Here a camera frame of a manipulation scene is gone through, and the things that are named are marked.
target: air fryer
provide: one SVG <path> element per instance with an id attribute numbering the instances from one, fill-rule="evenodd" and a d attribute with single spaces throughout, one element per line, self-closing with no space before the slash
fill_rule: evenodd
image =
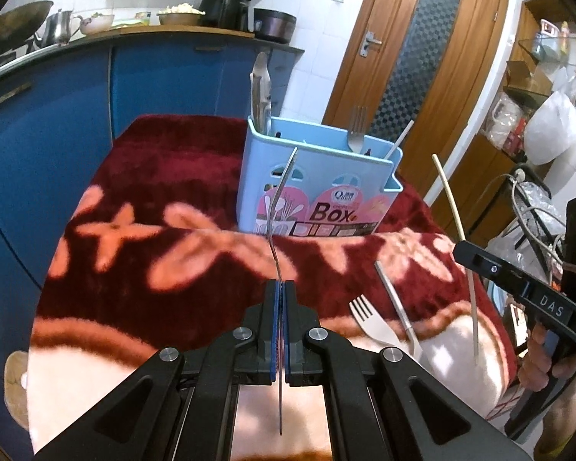
<path id="1" fill-rule="evenodd" d="M 251 0 L 203 0 L 200 10 L 205 12 L 201 24 L 222 29 L 248 31 L 248 10 Z"/>

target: blanket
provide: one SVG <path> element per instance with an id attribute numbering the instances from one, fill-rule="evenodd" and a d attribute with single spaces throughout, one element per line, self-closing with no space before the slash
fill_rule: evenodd
<path id="1" fill-rule="evenodd" d="M 237 231 L 246 123 L 207 116 L 138 118 L 81 197 L 49 268 L 28 363 L 35 451 L 158 349 L 202 347 L 240 325 L 276 268 L 266 239 Z M 488 414 L 516 373 L 508 335 L 477 283 L 480 357 L 473 360 L 465 270 L 453 243 L 404 182 L 375 234 L 277 237 L 284 279 L 321 325 L 379 351 L 350 316 L 365 294 L 401 341 L 406 335 L 373 266 L 403 300 L 435 376 Z M 232 458 L 329 460 L 320 387 L 243 386 Z"/>

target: wok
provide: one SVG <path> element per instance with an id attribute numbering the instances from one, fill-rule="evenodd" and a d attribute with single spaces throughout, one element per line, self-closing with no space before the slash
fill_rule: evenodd
<path id="1" fill-rule="evenodd" d="M 21 46 L 43 24 L 53 2 L 43 0 L 0 15 L 0 54 Z"/>

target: blue cabinet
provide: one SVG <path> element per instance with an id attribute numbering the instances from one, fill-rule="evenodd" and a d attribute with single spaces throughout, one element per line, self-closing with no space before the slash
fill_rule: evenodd
<path id="1" fill-rule="evenodd" d="M 114 137 L 142 114 L 200 114 L 246 118 L 250 79 L 260 50 L 270 54 L 274 115 L 281 110 L 295 63 L 294 52 L 227 36 L 183 33 L 144 40 L 113 50 L 111 119 Z"/>
<path id="2" fill-rule="evenodd" d="M 216 116 L 247 118 L 251 111 L 249 75 L 258 50 L 250 44 L 231 44 L 223 52 L 223 70 Z"/>
<path id="3" fill-rule="evenodd" d="M 0 231 L 42 286 L 111 149 L 109 51 L 71 51 L 0 82 Z"/>
<path id="4" fill-rule="evenodd" d="M 271 76 L 271 114 L 279 116 L 286 97 L 286 89 L 294 68 L 296 55 L 286 50 L 273 49 L 269 56 L 269 76 Z"/>
<path id="5" fill-rule="evenodd" d="M 215 114 L 225 49 L 222 40 L 198 36 L 118 43 L 111 69 L 114 136 L 142 114 Z"/>
<path id="6" fill-rule="evenodd" d="M 9 354 L 28 350 L 39 294 L 0 233 L 0 378 Z"/>

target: bent metal fork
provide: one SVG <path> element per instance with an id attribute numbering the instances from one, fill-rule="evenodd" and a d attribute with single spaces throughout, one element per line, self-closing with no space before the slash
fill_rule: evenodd
<path id="1" fill-rule="evenodd" d="M 356 322 L 367 336 L 385 345 L 401 347 L 401 342 L 395 332 L 363 294 L 348 305 Z"/>

